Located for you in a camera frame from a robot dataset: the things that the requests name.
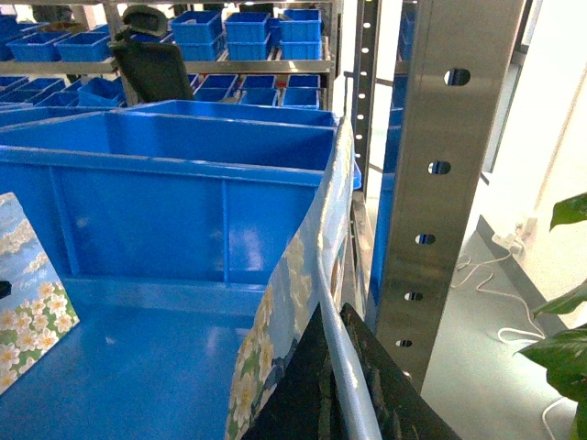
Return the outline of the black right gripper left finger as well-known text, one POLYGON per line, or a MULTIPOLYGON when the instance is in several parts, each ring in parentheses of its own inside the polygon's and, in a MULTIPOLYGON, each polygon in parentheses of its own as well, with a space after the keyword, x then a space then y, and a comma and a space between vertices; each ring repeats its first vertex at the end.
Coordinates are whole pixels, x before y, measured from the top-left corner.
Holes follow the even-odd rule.
POLYGON ((338 439, 339 405, 321 310, 315 311, 276 389, 245 439, 338 439))

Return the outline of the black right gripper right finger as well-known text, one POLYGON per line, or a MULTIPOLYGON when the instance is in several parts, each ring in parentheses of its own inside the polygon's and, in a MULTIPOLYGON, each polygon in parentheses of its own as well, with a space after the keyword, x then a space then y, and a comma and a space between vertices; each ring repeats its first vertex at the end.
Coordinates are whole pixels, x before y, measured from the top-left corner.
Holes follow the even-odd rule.
POLYGON ((340 315, 357 351, 382 438, 457 439, 456 432, 418 394, 356 310, 345 303, 340 315))

